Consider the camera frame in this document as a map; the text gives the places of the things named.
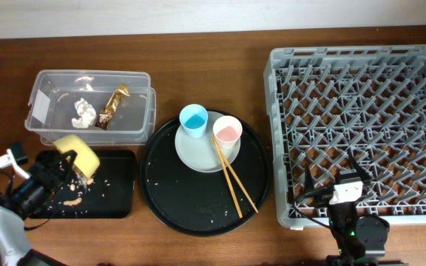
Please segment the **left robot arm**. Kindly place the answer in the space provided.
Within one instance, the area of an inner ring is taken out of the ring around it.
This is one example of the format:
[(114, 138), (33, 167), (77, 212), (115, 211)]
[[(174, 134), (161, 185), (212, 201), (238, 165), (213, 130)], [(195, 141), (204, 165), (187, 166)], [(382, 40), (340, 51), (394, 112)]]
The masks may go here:
[(57, 259), (37, 251), (30, 244), (26, 232), (36, 227), (27, 227), (24, 221), (38, 213), (44, 204), (57, 194), (64, 183), (75, 175), (72, 167), (77, 153), (73, 150), (37, 160), (28, 171), (20, 168), (19, 161), (10, 149), (0, 156), (0, 174), (3, 168), (12, 166), (15, 173), (25, 181), (13, 187), (13, 176), (8, 174), (10, 184), (0, 193), (0, 265), (61, 265)]

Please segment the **light blue plastic cup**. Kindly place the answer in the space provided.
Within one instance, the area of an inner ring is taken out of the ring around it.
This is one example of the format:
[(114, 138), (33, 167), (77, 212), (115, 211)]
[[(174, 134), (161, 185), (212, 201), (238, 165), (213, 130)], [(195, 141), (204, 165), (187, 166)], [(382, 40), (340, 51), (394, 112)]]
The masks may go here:
[(181, 126), (192, 138), (200, 138), (205, 134), (208, 119), (208, 112), (199, 104), (189, 104), (179, 114)]

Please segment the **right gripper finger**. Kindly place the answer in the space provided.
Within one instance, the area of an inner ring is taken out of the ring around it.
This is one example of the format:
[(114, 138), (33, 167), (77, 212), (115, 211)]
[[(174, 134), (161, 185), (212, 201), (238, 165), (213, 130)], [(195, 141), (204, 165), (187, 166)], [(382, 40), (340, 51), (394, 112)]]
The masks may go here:
[(368, 172), (364, 168), (362, 168), (354, 159), (352, 153), (348, 153), (348, 159), (352, 168), (356, 171), (357, 175), (361, 178), (362, 181), (372, 180), (372, 177), (368, 174)]
[(309, 163), (305, 164), (305, 178), (304, 178), (304, 193), (309, 194), (314, 191), (314, 180), (311, 175)]

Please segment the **yellow bowl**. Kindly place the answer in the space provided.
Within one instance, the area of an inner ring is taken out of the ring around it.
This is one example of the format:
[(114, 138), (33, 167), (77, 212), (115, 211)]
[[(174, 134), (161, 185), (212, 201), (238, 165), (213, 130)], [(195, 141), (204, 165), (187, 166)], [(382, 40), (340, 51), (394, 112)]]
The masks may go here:
[(74, 160), (75, 169), (88, 180), (93, 178), (100, 160), (81, 138), (71, 134), (56, 140), (53, 145), (61, 154), (74, 151), (77, 154)]

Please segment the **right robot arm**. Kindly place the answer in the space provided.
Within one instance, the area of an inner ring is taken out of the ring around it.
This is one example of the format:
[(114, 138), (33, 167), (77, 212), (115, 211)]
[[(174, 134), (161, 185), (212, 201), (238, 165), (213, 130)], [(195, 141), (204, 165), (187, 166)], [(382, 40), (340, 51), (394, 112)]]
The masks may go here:
[(315, 208), (328, 212), (328, 228), (337, 242), (339, 253), (325, 259), (327, 265), (378, 265), (385, 255), (390, 224), (375, 215), (358, 214), (356, 204), (368, 192), (373, 177), (359, 166), (352, 154), (348, 155), (351, 167), (337, 172), (332, 183), (320, 188), (314, 181), (308, 166), (305, 167), (304, 193), (295, 202), (312, 199)]

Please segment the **white tissue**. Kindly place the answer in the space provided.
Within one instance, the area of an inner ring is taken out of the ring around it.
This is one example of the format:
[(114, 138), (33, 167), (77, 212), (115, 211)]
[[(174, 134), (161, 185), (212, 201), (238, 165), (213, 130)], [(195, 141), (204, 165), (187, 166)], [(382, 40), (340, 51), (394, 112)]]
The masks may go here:
[(74, 103), (75, 110), (78, 114), (78, 118), (73, 118), (72, 126), (76, 129), (87, 129), (91, 126), (97, 118), (97, 112), (93, 106), (86, 100), (81, 98)]

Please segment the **wooden chopstick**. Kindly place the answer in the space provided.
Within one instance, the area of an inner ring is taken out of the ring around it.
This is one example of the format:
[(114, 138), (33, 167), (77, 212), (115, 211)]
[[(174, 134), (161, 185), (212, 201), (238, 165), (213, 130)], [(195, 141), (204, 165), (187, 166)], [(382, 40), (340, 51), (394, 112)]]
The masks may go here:
[(241, 182), (241, 180), (238, 177), (238, 175), (235, 172), (235, 170), (232, 168), (232, 166), (231, 166), (230, 162), (227, 160), (227, 158), (226, 158), (226, 165), (227, 165), (228, 172), (232, 174), (233, 178), (235, 179), (235, 181), (239, 185), (241, 191), (244, 193), (244, 195), (245, 195), (246, 199), (248, 200), (249, 204), (252, 206), (253, 210), (256, 213), (258, 213), (259, 211), (258, 211), (258, 208), (257, 208), (256, 204), (254, 203), (254, 201), (250, 197), (249, 193), (247, 192), (246, 188), (244, 187), (243, 183)]
[(219, 145), (217, 144), (217, 142), (216, 142), (216, 140), (215, 140), (214, 137), (211, 137), (211, 141), (213, 142), (214, 147), (215, 147), (216, 152), (217, 152), (217, 156), (219, 157), (220, 164), (222, 166), (222, 170), (223, 170), (224, 176), (226, 178), (226, 182), (227, 182), (227, 185), (229, 187), (231, 198), (233, 200), (233, 203), (234, 203), (234, 206), (236, 208), (237, 214), (238, 214), (239, 218), (242, 219), (243, 218), (243, 213), (240, 210), (240, 206), (239, 206), (239, 203), (237, 201), (236, 194), (235, 194), (233, 186), (231, 184), (231, 179), (229, 177), (229, 172), (227, 170), (227, 165), (226, 165), (226, 158), (224, 157), (224, 155), (223, 155), (223, 153), (222, 153), (222, 151), (221, 151), (221, 149), (220, 149)]

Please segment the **food scraps and rice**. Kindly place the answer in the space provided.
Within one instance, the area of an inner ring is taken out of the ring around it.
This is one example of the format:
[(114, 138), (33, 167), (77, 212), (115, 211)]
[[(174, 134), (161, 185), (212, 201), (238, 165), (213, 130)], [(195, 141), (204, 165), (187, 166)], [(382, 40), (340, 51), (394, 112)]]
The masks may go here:
[(46, 204), (44, 210), (49, 217), (61, 218), (94, 214), (106, 205), (109, 189), (109, 179), (94, 178), (87, 183), (72, 179)]

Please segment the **gold snack wrapper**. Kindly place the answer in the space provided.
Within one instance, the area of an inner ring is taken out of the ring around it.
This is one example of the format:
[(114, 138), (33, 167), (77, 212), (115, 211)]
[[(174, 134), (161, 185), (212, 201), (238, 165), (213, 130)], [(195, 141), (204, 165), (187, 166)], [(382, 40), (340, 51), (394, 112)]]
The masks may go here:
[(98, 114), (95, 126), (100, 129), (107, 130), (109, 122), (116, 113), (116, 110), (120, 105), (121, 100), (124, 98), (128, 98), (129, 96), (130, 93), (128, 86), (125, 83), (119, 84), (117, 89), (113, 92), (106, 106)]

